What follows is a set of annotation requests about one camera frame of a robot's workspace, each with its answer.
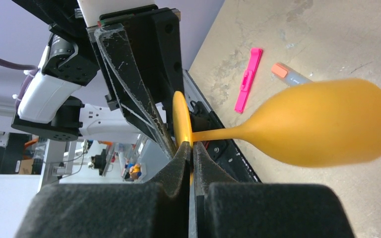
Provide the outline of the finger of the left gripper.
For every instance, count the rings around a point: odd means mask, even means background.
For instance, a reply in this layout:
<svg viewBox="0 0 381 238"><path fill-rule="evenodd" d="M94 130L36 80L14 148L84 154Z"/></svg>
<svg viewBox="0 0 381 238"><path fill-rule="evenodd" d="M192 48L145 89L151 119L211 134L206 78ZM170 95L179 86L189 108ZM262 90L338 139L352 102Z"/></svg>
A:
<svg viewBox="0 0 381 238"><path fill-rule="evenodd" d="M94 36L125 119L171 160L176 148L143 82L125 28L121 24L97 28Z"/></svg>

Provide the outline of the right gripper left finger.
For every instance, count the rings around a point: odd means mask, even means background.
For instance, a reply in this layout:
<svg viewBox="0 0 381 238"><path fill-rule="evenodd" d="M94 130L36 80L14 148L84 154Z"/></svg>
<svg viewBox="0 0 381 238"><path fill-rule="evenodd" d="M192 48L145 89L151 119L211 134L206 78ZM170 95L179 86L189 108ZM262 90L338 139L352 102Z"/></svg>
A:
<svg viewBox="0 0 381 238"><path fill-rule="evenodd" d="M18 238L186 238L191 146L144 183L63 183L43 187Z"/></svg>

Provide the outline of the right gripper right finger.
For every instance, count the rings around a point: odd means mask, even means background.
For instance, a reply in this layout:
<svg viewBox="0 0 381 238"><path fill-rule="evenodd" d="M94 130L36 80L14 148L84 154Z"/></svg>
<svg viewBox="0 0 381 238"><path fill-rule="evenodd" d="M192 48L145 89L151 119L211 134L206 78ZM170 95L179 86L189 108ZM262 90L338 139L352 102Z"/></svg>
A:
<svg viewBox="0 0 381 238"><path fill-rule="evenodd" d="M344 208L321 184L238 182L193 145L199 238L352 238Z"/></svg>

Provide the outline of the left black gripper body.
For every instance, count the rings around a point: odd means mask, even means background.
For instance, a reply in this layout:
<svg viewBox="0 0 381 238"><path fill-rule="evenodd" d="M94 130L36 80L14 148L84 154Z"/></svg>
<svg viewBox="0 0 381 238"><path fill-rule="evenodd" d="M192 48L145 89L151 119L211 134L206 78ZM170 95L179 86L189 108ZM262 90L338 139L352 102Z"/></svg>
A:
<svg viewBox="0 0 381 238"><path fill-rule="evenodd" d="M167 7L136 7L103 14L96 26L87 27L95 58L109 91L106 99L111 110L124 116L98 49L95 30L115 24L125 28L143 82L169 131L173 124L173 95L184 91L179 21L175 11Z"/></svg>

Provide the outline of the yellow plastic wine glass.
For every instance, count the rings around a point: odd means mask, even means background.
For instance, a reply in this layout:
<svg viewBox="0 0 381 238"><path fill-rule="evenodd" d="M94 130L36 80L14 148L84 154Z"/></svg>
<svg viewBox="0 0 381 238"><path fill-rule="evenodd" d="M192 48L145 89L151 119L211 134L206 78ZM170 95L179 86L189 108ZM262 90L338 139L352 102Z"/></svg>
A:
<svg viewBox="0 0 381 238"><path fill-rule="evenodd" d="M360 78L289 87L266 100L245 122L193 132L182 92L173 96L177 144L239 139L269 157L322 168L381 157L381 89Z"/></svg>

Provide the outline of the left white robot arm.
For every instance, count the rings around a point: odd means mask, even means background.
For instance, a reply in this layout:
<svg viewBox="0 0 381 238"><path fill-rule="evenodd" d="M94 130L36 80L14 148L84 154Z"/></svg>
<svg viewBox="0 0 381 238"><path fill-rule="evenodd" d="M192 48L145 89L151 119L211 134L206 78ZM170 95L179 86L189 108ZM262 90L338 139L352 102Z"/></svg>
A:
<svg viewBox="0 0 381 238"><path fill-rule="evenodd" d="M152 0L19 0L51 35L16 98L12 128L55 141L137 130L168 158L184 91L180 19Z"/></svg>

